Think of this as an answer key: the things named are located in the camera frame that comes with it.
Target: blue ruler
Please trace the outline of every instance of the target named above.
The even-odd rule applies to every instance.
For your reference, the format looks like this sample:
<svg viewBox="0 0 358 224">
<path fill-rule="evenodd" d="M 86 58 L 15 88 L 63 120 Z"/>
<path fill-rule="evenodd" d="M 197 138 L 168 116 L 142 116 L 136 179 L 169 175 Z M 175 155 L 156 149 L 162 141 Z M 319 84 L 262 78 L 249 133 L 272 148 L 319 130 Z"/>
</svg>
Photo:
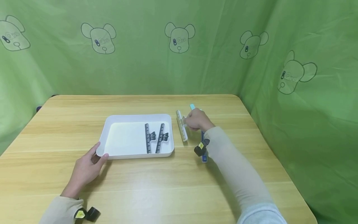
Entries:
<svg viewBox="0 0 358 224">
<path fill-rule="evenodd" d="M 191 110 L 194 110 L 195 109 L 195 106 L 194 104 L 190 104 L 190 108 Z M 204 140 L 204 132 L 202 131 L 202 141 Z M 206 163 L 208 162 L 208 156 L 207 156 L 207 151 L 205 150 L 204 154 L 202 155 L 202 162 L 203 163 Z"/>
</svg>

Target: right hand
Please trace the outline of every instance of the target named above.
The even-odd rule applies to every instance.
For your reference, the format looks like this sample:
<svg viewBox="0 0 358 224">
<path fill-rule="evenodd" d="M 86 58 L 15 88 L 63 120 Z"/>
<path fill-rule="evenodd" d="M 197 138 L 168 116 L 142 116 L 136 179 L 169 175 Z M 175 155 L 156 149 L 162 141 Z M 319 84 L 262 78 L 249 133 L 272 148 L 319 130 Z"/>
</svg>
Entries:
<svg viewBox="0 0 358 224">
<path fill-rule="evenodd" d="M 61 196 L 78 199 L 82 188 L 92 182 L 100 173 L 108 159 L 108 153 L 102 157 L 95 155 L 100 142 L 97 142 L 84 156 L 79 158 L 73 168 L 72 176 Z"/>
<path fill-rule="evenodd" d="M 203 132 L 215 127 L 205 112 L 198 108 L 195 108 L 188 114 L 185 118 L 185 122 L 192 130 L 201 129 Z"/>
</svg>

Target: black ruler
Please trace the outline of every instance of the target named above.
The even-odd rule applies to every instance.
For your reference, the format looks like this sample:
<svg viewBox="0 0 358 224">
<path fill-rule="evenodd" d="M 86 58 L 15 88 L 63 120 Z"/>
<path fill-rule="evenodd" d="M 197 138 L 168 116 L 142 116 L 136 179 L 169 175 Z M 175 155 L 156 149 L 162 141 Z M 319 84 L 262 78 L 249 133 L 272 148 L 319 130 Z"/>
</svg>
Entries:
<svg viewBox="0 0 358 224">
<path fill-rule="evenodd" d="M 158 135 L 158 143 L 157 143 L 157 147 L 155 149 L 155 153 L 160 153 L 160 147 L 161 147 L 162 141 L 168 141 L 169 133 L 163 134 L 163 132 L 164 132 L 164 123 L 160 125 L 160 130 L 159 130 L 159 135 Z"/>
<path fill-rule="evenodd" d="M 152 153 L 150 141 L 155 140 L 155 132 L 149 133 L 149 124 L 145 124 L 145 141 L 147 146 L 147 154 Z"/>
</svg>

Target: green backdrop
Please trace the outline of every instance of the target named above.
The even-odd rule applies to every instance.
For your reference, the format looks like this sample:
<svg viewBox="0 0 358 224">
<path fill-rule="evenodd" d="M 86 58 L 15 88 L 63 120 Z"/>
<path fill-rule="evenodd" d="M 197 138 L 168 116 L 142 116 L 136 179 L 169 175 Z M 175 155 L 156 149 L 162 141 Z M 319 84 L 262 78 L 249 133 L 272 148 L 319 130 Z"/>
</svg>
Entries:
<svg viewBox="0 0 358 224">
<path fill-rule="evenodd" d="M 53 94 L 236 94 L 320 223 L 358 202 L 358 2 L 0 0 L 0 152 Z"/>
</svg>

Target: white tray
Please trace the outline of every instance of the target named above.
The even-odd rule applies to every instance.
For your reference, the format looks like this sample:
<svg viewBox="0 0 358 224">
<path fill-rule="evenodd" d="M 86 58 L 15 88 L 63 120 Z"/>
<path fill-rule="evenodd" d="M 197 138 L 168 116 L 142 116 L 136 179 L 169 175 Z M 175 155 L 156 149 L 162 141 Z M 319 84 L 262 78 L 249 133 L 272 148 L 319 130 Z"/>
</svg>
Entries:
<svg viewBox="0 0 358 224">
<path fill-rule="evenodd" d="M 160 153 L 155 153 L 160 125 L 164 123 L 164 134 L 169 133 L 168 141 L 161 143 Z M 151 153 L 147 153 L 145 124 L 149 132 L 155 132 L 156 139 L 150 141 Z M 107 117 L 100 137 L 101 145 L 96 150 L 98 156 L 109 154 L 108 159 L 133 159 L 167 157 L 174 150 L 173 129 L 169 114 L 112 115 Z"/>
</svg>

